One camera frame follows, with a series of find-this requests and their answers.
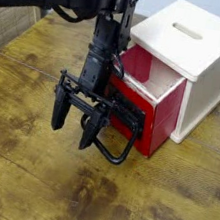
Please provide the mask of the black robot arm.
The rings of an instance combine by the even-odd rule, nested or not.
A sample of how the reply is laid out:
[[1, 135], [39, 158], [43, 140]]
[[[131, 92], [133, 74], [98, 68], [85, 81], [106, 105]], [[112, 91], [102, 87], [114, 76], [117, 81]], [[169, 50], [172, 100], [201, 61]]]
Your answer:
[[124, 77], [120, 53], [130, 42], [131, 18], [137, 0], [0, 0], [0, 7], [37, 6], [53, 9], [67, 22], [96, 18], [94, 39], [78, 77], [62, 71], [51, 120], [51, 127], [63, 127], [70, 106], [83, 111], [81, 149], [96, 141], [98, 132], [109, 124], [113, 104], [103, 97], [109, 78]]

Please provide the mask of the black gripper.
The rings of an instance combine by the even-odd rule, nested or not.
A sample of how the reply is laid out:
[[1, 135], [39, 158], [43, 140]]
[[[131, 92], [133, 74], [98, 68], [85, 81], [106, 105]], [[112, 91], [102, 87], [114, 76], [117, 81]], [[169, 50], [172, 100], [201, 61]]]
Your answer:
[[127, 48], [128, 37], [121, 34], [122, 25], [112, 16], [99, 15], [96, 21], [94, 38], [89, 45], [86, 62], [80, 77], [73, 77], [67, 70], [62, 71], [59, 83], [56, 85], [56, 96], [51, 120], [53, 130], [63, 127], [65, 117], [72, 105], [82, 110], [81, 127], [83, 135], [79, 142], [79, 149], [89, 147], [98, 132], [109, 125], [108, 112], [105, 109], [93, 109], [84, 100], [77, 97], [79, 92], [93, 101], [104, 103], [104, 90], [113, 72], [122, 77], [123, 68], [116, 70], [115, 62], [119, 63], [119, 54]]

